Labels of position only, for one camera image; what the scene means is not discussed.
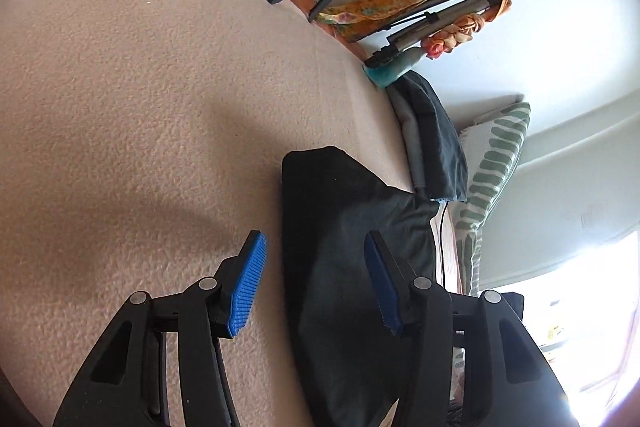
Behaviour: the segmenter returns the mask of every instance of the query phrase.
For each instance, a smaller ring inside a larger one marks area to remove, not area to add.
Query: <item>white wall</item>
[[[384,44],[382,33],[366,39]],[[536,133],[640,87],[638,50],[639,0],[513,0],[473,42],[416,69],[457,126],[523,94]]]
[[[482,288],[550,271],[640,222],[639,101],[640,90],[526,142],[483,230]]]

